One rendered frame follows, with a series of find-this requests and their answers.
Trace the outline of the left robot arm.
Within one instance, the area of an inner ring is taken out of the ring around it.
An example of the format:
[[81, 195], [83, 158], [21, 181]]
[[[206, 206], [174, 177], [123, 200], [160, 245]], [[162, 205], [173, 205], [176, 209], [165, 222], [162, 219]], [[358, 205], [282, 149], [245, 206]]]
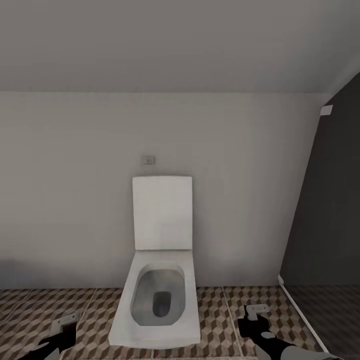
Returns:
[[42, 339], [38, 346], [30, 350], [29, 354], [18, 360], [59, 360], [62, 350], [72, 348], [76, 344], [76, 328], [63, 331], [63, 327], [79, 321], [80, 312], [55, 319], [52, 322], [50, 337]]

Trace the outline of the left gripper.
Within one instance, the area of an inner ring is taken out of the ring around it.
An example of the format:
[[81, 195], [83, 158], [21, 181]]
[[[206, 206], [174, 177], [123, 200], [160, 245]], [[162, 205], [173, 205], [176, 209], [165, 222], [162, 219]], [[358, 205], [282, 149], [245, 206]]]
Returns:
[[59, 340], [60, 343], [61, 343], [61, 351], [62, 350], [65, 350], [65, 349], [68, 349], [68, 348], [72, 348], [72, 346], [74, 344], [76, 344], [76, 328], [73, 327], [71, 329], [68, 329], [66, 331], [63, 331], [62, 333], [59, 333], [55, 336], [52, 336], [52, 337], [47, 337], [45, 339], [42, 339], [38, 346], [42, 343], [45, 343], [47, 341], [50, 341], [50, 340]]

